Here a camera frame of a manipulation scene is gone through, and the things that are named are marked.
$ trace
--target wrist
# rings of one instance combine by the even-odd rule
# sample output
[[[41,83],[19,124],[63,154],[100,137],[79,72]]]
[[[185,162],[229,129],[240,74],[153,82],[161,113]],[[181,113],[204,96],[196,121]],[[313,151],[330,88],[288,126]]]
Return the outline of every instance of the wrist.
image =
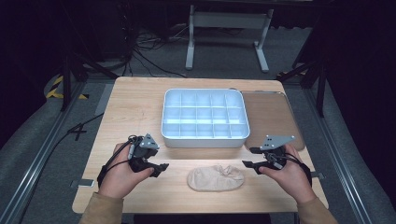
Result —
[[[297,204],[307,203],[317,198],[317,195],[312,189],[308,189],[305,192],[301,192],[294,197]]]
[[[123,198],[120,195],[117,195],[117,193],[108,191],[106,189],[99,189],[97,194],[106,196],[108,198],[113,198],[113,199],[122,199]]]

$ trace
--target aluminum rail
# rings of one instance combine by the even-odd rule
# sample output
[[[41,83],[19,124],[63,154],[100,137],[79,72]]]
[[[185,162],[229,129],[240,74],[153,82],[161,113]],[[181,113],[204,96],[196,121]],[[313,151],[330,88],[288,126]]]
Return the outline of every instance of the aluminum rail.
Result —
[[[334,165],[335,171],[338,174],[338,177],[341,180],[341,184],[344,187],[344,191],[346,192],[346,196],[349,199],[349,203],[352,206],[353,212],[359,223],[373,223],[370,219],[369,214],[367,213],[366,208],[364,207],[363,202],[361,201],[361,196],[358,193],[356,188],[355,180],[353,179],[352,174],[349,172],[349,168],[347,167],[346,162],[343,157],[340,155],[337,145],[332,138],[332,133],[329,130],[329,127],[326,123],[326,120],[321,118],[316,109],[316,99],[314,93],[310,89],[305,89],[304,96],[308,100],[309,107],[313,114],[315,114],[315,119],[323,132],[324,138],[326,140],[327,146],[330,149],[329,154],[332,160],[332,164]]]
[[[37,155],[35,156],[35,159],[33,160],[31,166],[26,171],[20,185],[18,186],[17,190],[9,201],[5,211],[3,211],[3,214],[0,217],[0,224],[16,222],[16,218],[19,217],[22,208],[24,208],[24,206],[27,206],[27,204],[25,204],[26,200],[33,193],[33,187],[35,185],[35,182],[38,181],[40,173],[44,169],[45,161],[49,158],[51,154],[51,150],[54,146],[55,140],[57,140],[56,138],[58,136],[58,133],[64,125],[67,115],[71,111],[75,101],[82,93],[85,83],[78,82],[74,86],[75,88],[73,90],[72,101],[70,102],[70,105],[56,118],[43,145],[37,152]]]

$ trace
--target table leg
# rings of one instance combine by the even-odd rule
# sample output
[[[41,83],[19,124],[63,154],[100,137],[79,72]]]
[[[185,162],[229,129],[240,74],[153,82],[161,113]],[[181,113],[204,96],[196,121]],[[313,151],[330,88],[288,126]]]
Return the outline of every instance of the table leg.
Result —
[[[189,46],[187,48],[187,59],[186,59],[186,69],[192,69],[192,63],[194,60],[194,6],[190,7],[190,21],[189,21]]]
[[[260,62],[260,67],[262,68],[262,71],[264,73],[267,73],[269,71],[269,68],[268,68],[267,61],[265,60],[264,52],[262,51],[262,46],[264,45],[264,40],[265,40],[265,37],[267,36],[268,28],[270,26],[273,13],[274,13],[273,9],[268,10],[267,18],[265,19],[264,24],[262,26],[262,38],[260,39],[260,41],[254,42],[257,57],[259,58],[259,62]]]

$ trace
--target metal stand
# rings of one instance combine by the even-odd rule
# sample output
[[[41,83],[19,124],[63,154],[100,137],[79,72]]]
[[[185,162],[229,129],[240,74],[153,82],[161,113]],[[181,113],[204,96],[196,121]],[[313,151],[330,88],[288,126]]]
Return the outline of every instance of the metal stand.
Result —
[[[305,63],[299,67],[294,68],[288,73],[281,74],[276,80],[283,82],[291,77],[294,77],[303,71],[307,70],[305,76],[300,81],[300,85],[303,89],[311,89],[318,79],[318,92],[317,92],[317,110],[320,116],[323,118],[323,100],[324,91],[326,86],[326,70],[324,68],[323,60],[317,62]]]
[[[116,79],[116,74],[107,70],[103,66],[98,63],[92,62],[89,59],[83,57],[82,55],[78,55],[76,53],[70,52],[64,56],[64,65],[63,65],[63,77],[64,77],[64,103],[62,105],[61,111],[65,111],[67,106],[71,102],[71,74],[74,75],[78,82],[84,82],[88,78],[88,74],[83,67],[83,64],[87,64],[96,71],[112,78]]]
[[[273,9],[269,9],[267,14],[245,14],[245,13],[220,13],[220,12],[200,12],[195,11],[195,7],[190,7],[189,31],[190,39],[187,49],[186,69],[191,70],[194,58],[194,27],[223,27],[242,29],[261,29],[262,36],[259,41],[254,42],[254,48],[264,73],[269,71],[265,60],[262,46],[267,36],[271,23]]]

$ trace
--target person's left hand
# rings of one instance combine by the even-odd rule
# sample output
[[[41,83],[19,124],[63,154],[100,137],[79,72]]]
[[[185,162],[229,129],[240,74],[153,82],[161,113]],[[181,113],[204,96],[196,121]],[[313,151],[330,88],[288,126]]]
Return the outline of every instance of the person's left hand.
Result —
[[[117,151],[122,144],[117,144],[114,152]],[[129,147],[128,145],[123,149],[116,159],[111,162],[109,167],[122,161],[128,160]],[[146,178],[148,178],[152,172],[153,168],[148,168],[141,172],[135,173],[132,171],[128,162],[124,162],[116,165],[111,170],[109,170],[99,188],[98,194],[111,197],[111,198],[124,198],[128,195],[134,187]]]

